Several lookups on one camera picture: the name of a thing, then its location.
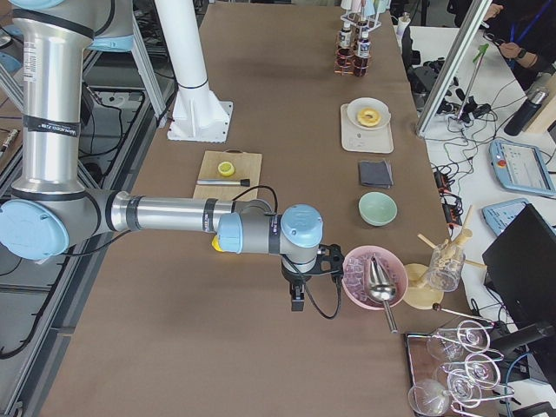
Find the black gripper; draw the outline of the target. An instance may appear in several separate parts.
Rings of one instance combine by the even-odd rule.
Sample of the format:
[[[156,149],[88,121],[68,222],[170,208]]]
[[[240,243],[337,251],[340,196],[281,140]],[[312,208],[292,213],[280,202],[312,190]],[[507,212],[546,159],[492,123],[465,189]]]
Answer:
[[[295,260],[290,255],[281,255],[281,273],[288,282],[292,311],[302,311],[304,309],[305,284],[317,273],[316,265],[317,257],[310,261],[300,261]]]

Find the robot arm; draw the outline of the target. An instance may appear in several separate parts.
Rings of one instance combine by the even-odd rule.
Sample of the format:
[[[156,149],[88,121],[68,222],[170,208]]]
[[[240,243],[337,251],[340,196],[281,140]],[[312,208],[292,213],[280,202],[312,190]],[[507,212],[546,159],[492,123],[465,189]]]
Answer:
[[[129,1],[15,1],[23,33],[23,172],[1,207],[1,242],[42,260],[107,232],[203,231],[226,252],[279,255],[292,308],[302,310],[307,280],[321,272],[322,219],[306,204],[283,214],[260,200],[149,198],[88,189],[77,177],[83,52],[128,51]]]

